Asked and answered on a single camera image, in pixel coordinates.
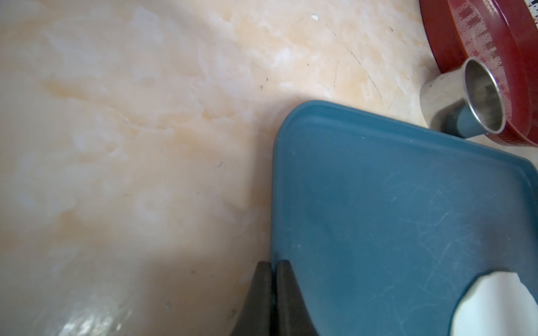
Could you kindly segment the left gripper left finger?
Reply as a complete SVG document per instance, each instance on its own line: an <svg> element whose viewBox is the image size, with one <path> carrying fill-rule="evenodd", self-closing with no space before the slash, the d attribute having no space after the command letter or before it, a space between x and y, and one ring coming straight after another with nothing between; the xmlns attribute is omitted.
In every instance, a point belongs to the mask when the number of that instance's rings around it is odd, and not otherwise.
<svg viewBox="0 0 538 336"><path fill-rule="evenodd" d="M270 262L257 263L243 308L231 335L272 335L274 285Z"/></svg>

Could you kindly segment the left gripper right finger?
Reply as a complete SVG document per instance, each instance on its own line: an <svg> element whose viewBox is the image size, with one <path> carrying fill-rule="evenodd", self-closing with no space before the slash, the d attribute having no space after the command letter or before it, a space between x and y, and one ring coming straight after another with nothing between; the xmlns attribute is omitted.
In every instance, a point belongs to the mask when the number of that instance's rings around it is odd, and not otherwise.
<svg viewBox="0 0 538 336"><path fill-rule="evenodd" d="M281 260L276 268L277 335L319 335L308 313L291 263Z"/></svg>

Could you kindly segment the teal plastic tray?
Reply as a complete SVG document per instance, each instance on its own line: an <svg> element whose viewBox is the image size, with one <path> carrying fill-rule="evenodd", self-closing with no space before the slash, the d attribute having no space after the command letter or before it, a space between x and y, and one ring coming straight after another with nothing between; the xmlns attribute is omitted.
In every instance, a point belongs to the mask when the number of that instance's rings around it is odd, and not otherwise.
<svg viewBox="0 0 538 336"><path fill-rule="evenodd" d="M527 159L329 102L297 106L273 151L271 258L320 335L447 335L470 284L537 294Z"/></svg>

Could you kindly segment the white dough piece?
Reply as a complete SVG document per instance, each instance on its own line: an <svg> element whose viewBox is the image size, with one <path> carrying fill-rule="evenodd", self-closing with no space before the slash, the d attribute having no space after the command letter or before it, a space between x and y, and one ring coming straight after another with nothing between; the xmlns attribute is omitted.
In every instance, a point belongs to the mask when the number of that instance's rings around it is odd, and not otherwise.
<svg viewBox="0 0 538 336"><path fill-rule="evenodd" d="M537 301L515 272L476 279L453 313L451 335L536 335Z"/></svg>

